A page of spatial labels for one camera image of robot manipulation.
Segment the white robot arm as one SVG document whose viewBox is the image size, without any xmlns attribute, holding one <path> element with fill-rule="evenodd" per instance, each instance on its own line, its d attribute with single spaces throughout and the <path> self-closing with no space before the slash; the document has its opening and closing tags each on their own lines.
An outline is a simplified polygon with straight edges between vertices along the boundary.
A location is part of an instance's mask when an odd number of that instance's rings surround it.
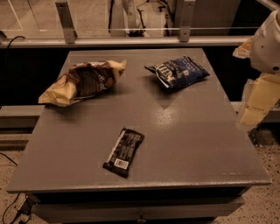
<svg viewBox="0 0 280 224">
<path fill-rule="evenodd" d="M 239 124 L 249 130 L 256 127 L 280 100 L 280 15 L 272 11 L 267 19 L 233 56 L 250 59 L 250 65 L 261 74 L 248 80 L 242 94 Z"/>
</svg>

